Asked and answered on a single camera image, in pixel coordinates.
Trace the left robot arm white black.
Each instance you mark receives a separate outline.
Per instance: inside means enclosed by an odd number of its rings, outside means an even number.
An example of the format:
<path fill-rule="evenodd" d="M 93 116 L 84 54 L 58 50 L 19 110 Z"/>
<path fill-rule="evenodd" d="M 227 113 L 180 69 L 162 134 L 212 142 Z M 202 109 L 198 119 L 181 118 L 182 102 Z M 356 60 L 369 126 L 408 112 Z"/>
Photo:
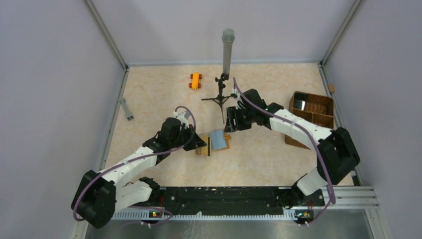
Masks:
<path fill-rule="evenodd" d="M 132 179 L 146 169 L 161 163 L 172 152 L 191 151 L 207 146 L 194 125 L 186 120 L 167 118 L 161 129 L 146 140 L 134 153 L 119 163 L 99 172 L 86 172 L 71 209 L 76 221 L 87 221 L 96 229 L 105 226 L 115 213 L 144 202 L 153 206 L 159 201 L 158 187 L 152 179 Z"/>

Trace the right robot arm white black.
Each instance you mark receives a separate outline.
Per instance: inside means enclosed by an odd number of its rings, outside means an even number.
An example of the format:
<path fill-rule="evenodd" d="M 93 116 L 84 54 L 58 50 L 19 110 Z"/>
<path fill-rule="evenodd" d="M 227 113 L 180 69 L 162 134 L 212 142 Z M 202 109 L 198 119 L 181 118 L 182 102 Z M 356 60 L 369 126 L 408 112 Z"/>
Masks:
<path fill-rule="evenodd" d="M 319 126 L 277 103 L 268 105 L 255 89 L 244 93 L 233 89 L 231 96 L 236 99 L 236 105 L 227 108 L 226 132 L 247 130 L 256 124 L 289 136 L 316 153 L 317 166 L 292 186 L 292 199 L 296 204 L 305 205 L 315 191 L 338 184 L 360 163 L 345 128 Z"/>

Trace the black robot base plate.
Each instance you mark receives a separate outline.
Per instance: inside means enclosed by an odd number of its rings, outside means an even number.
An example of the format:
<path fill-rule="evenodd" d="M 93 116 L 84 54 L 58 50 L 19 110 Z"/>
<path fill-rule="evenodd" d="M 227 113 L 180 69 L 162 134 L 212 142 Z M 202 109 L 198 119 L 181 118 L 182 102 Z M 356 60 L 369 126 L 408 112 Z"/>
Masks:
<path fill-rule="evenodd" d="M 173 216 L 281 216 L 294 207 L 324 206 L 325 200 L 322 190 L 304 196 L 291 187 L 160 187 L 154 182 L 149 199 L 135 205 L 164 209 Z"/>

